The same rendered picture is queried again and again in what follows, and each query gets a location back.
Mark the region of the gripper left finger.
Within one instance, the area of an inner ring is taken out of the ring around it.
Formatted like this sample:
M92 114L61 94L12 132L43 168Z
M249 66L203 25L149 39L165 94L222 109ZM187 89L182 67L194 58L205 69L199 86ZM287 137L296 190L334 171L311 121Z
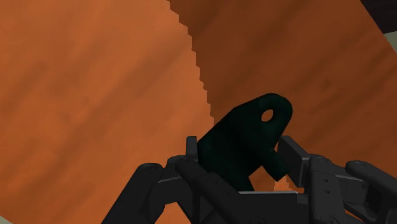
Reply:
M176 162L196 160L197 138L186 138L186 153L168 159L165 167L141 164L101 224L155 224L167 204L177 203L190 224L233 224L224 219L198 189L182 178Z

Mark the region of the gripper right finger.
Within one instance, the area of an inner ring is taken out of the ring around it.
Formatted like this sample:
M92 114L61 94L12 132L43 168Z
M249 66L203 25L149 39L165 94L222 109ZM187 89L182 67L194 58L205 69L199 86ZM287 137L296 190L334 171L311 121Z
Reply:
M397 179L359 160L345 167L282 136L278 154L308 198L310 224L397 224Z

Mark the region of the dark green tool handle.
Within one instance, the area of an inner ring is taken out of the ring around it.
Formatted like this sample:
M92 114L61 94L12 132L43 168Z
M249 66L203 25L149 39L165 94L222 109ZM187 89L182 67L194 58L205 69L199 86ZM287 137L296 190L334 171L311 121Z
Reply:
M253 191L250 175L259 167L276 181L289 172L274 150L293 114L291 103L265 94L233 108L197 143L198 162L237 191Z

